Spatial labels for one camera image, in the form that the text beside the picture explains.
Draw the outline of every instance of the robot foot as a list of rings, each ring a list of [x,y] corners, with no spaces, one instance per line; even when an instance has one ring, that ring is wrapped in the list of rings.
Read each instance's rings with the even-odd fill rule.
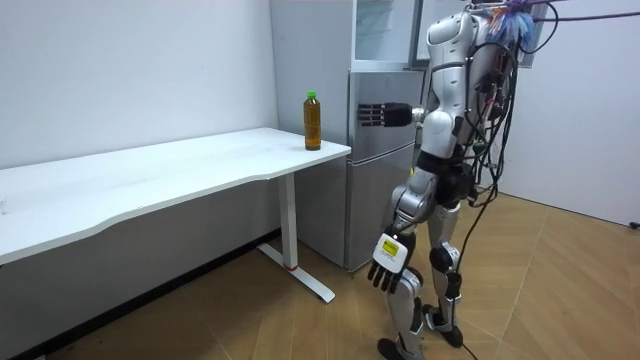
[[[439,309],[436,309],[431,305],[424,305],[422,307],[422,313],[427,318],[427,324],[431,330],[438,331],[442,334],[442,337],[447,341],[447,343],[454,348],[462,347],[464,337],[462,336],[462,331],[460,331],[457,326],[454,326],[450,331],[437,330],[437,327],[444,324],[444,320],[442,319],[442,315],[440,315]]]
[[[401,345],[393,340],[378,340],[378,352],[386,360],[424,360],[422,353],[411,355],[405,351],[400,350],[400,347]]]

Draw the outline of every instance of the black baseboard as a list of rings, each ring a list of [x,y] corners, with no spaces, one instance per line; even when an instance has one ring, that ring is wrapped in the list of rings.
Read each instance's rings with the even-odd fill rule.
[[[119,318],[133,312],[136,309],[141,308],[142,306],[152,302],[153,300],[164,296],[172,292],[173,290],[176,290],[177,288],[185,285],[186,283],[189,283],[201,277],[202,275],[205,275],[208,272],[228,263],[229,261],[250,252],[258,245],[277,238],[278,236],[280,236],[280,233],[280,229],[276,229],[268,234],[265,234],[229,253],[220,256],[219,258],[216,258],[185,274],[182,274],[175,279],[169,280],[166,283],[125,302],[124,304],[120,304],[115,308],[74,327],[73,329],[67,330],[62,334],[43,342],[42,344],[36,345],[31,349],[10,358],[9,360],[34,360],[39,356],[50,354],[54,351],[60,350],[63,347],[73,343],[74,341],[100,329],[101,327],[115,320],[118,320]]]

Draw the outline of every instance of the brown liquid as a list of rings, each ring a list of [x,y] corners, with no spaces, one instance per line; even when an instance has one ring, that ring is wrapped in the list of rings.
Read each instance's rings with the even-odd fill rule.
[[[320,150],[320,102],[316,98],[304,102],[304,145],[307,150]]]

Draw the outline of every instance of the desk surface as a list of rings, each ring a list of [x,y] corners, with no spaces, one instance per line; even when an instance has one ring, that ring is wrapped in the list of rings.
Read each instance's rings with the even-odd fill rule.
[[[351,152],[260,128],[0,171],[0,265],[233,186]]]

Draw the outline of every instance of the floor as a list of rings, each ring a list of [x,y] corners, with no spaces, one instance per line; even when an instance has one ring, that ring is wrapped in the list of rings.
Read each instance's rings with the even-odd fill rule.
[[[463,210],[454,243],[474,216]],[[425,230],[412,265],[430,279]],[[378,359],[395,331],[366,269],[351,276],[302,245],[300,263],[331,304],[253,251],[48,359]],[[640,232],[501,196],[462,273],[459,325],[480,360],[640,359]],[[435,301],[430,280],[422,298]],[[428,360],[470,359],[437,334],[423,345]]]

